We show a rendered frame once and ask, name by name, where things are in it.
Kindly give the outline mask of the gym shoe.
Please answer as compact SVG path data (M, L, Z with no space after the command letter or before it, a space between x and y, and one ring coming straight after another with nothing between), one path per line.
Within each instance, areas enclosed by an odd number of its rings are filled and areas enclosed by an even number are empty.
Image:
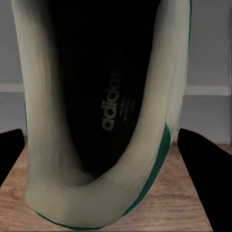
M187 84L192 0L11 0L25 91L25 203L75 231L133 211Z

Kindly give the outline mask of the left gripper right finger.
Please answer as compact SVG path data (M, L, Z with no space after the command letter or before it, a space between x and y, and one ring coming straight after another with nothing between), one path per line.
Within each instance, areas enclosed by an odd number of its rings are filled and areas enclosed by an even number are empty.
M232 232L232 156L180 129L177 146L214 232Z

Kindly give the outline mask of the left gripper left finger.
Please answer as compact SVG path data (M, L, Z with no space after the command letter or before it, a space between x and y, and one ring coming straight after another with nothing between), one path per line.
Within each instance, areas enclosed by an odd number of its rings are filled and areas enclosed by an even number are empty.
M21 129L0 134L0 187L25 147Z

